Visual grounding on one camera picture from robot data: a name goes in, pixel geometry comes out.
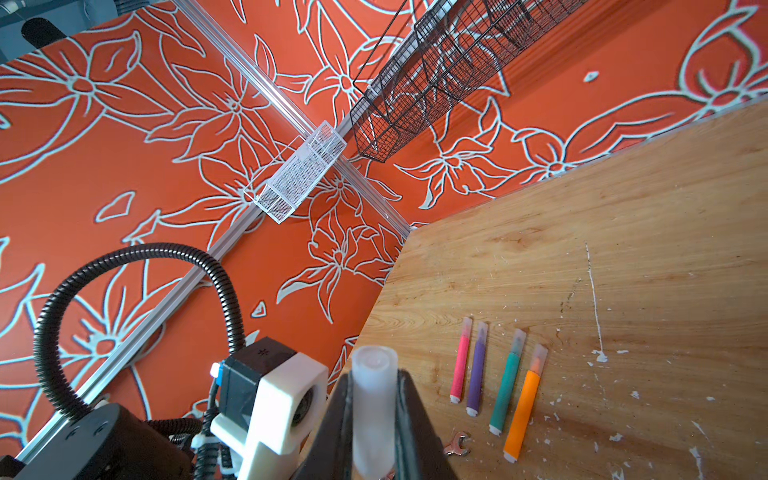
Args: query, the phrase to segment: white cylinder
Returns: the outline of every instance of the white cylinder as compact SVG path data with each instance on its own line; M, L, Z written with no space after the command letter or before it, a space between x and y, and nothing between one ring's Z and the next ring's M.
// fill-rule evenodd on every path
M397 352L361 346L352 354L352 457L363 477L385 477L395 466Z

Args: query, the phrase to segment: cable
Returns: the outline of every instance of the cable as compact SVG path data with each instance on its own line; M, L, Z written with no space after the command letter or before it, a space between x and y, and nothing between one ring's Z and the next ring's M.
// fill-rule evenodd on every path
M152 258L175 258L192 263L203 269L214 283L219 300L221 301L224 321L227 324L230 354L245 347L243 316L240 313L237 295L227 272L224 271L218 260L211 255L197 248L179 243L147 243L107 253L85 264L58 286L43 306L38 318L38 325L35 328L33 355L38 381L51 404L72 422L77 422L85 417L93 411L93 407L78 397L67 381L64 370L61 368L58 339L64 312L78 292L100 275L126 263ZM172 431L173 428L181 428L185 432L191 432L190 429L194 429L189 422L176 422L179 422L179 420L154 420L151 425L156 429L162 429L163 433L167 432L168 435L182 433Z
M197 435L203 428L203 423L198 419L169 419L169 420L147 420L147 425L163 436L171 435Z
M219 453L221 454L222 471L224 469L226 469L227 471L230 471L232 469L232 452L230 451L230 448L222 443L220 444L220 447L219 447ZM235 475L231 473L221 474L221 480L235 480L236 478L237 477L235 477Z
M214 434L210 432L210 424L213 422L214 417L219 414L219 409L216 407L216 394L219 391L219 385L214 379L210 384L210 392L208 393L208 408L205 409L203 414L203 435L206 437L213 437ZM219 444L205 442L197 449L197 463L194 466L194 478L195 480L213 480L216 475L216 467L219 459Z

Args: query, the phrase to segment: pink marker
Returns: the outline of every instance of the pink marker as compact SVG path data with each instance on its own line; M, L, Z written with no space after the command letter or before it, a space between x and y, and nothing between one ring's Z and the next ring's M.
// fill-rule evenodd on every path
M469 353L469 337L472 336L472 319L464 317L462 338L458 341L458 354L456 355L456 368L453 370L453 384L451 384L451 403L462 401L464 389L464 371L467 368L467 353Z

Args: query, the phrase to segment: black wire basket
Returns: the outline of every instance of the black wire basket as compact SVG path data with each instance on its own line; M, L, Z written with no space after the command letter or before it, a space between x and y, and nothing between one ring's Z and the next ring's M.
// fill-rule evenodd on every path
M439 0L352 108L359 155L386 161L586 1Z

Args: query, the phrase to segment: orange marker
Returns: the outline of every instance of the orange marker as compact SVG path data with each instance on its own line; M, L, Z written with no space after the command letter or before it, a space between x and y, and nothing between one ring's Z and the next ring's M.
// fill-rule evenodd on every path
M533 410L533 402L536 400L536 390L541 381L541 372L544 370L547 353L548 351L543 345L537 345L533 351L531 368L525 374L523 391L518 400L518 407L515 409L515 416L512 417L507 441L504 442L504 458L510 463L515 463L520 458L520 448L523 446L525 430L528 427L528 420L531 418L531 410Z

